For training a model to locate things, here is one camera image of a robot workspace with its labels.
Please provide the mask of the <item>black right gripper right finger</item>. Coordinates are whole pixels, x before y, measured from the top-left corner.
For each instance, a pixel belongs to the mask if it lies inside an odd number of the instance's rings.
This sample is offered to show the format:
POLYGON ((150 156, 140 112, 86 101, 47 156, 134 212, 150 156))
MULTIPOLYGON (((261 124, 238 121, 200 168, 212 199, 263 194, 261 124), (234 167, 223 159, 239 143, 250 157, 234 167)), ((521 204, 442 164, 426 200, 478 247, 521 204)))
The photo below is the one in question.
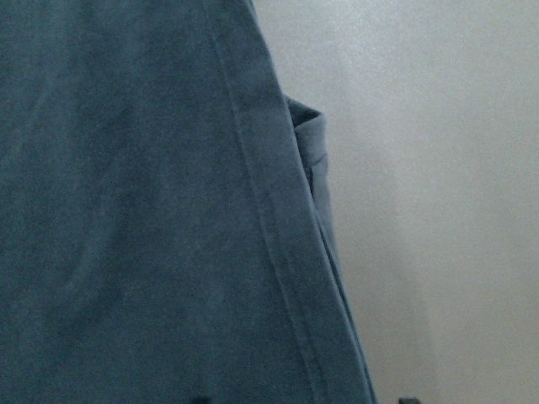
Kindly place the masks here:
POLYGON ((417 397, 399 397, 398 404, 418 404, 417 397))

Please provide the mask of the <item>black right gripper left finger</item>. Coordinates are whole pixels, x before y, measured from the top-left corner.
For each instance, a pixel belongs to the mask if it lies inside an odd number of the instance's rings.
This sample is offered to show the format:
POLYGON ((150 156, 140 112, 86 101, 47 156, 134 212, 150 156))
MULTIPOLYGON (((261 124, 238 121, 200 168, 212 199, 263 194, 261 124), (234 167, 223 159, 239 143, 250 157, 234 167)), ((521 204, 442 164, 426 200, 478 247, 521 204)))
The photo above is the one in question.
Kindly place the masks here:
POLYGON ((191 400, 191 404, 211 404, 211 399, 208 396, 197 396, 191 400))

